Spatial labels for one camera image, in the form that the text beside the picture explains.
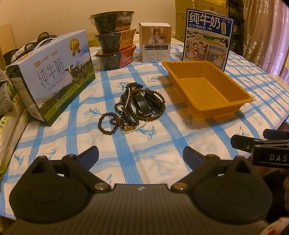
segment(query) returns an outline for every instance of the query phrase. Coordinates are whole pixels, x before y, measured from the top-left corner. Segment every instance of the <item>gray towel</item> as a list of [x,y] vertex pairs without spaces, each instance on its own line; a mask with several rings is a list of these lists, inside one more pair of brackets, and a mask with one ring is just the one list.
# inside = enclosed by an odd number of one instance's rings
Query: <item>gray towel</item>
[[8,81],[5,73],[0,69],[0,83]]
[[5,73],[0,69],[0,115],[3,115],[10,108],[13,107],[13,102],[11,101],[11,92],[8,88],[8,79]]

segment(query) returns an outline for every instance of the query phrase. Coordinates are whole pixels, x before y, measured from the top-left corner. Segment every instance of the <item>orange plastic tray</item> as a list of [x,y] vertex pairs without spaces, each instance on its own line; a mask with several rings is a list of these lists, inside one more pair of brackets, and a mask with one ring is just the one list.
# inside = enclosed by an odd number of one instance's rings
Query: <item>orange plastic tray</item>
[[243,104],[254,100],[210,62],[167,61],[162,64],[197,120],[234,113]]

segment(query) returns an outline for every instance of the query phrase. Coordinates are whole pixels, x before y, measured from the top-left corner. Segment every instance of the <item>blue milk box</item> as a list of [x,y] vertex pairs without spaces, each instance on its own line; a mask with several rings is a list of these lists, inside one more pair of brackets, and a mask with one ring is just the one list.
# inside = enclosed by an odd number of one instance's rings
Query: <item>blue milk box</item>
[[187,9],[183,60],[209,61],[224,71],[233,30],[233,19]]
[[6,71],[31,116],[51,126],[95,79],[86,31],[61,35]]

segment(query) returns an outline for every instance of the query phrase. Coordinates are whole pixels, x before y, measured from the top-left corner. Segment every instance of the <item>wall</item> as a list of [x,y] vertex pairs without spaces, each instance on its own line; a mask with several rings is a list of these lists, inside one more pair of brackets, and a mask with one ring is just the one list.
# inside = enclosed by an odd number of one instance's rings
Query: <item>wall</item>
[[175,0],[0,0],[0,25],[10,24],[16,48],[47,31],[61,35],[76,30],[96,32],[87,18],[116,10],[135,12],[132,28],[139,22],[165,22],[175,32]]

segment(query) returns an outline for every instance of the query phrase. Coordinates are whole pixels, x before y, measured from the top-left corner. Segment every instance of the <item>pink curtain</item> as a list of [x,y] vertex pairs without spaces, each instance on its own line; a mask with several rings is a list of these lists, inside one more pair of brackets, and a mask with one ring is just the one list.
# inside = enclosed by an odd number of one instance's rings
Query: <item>pink curtain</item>
[[[289,47],[289,7],[281,0],[274,0],[272,30],[266,56],[261,66],[269,74],[279,75]],[[282,77],[289,82],[288,71]]]
[[[289,47],[289,7],[282,0],[243,0],[244,58],[279,75]],[[289,71],[281,77],[289,81]]]

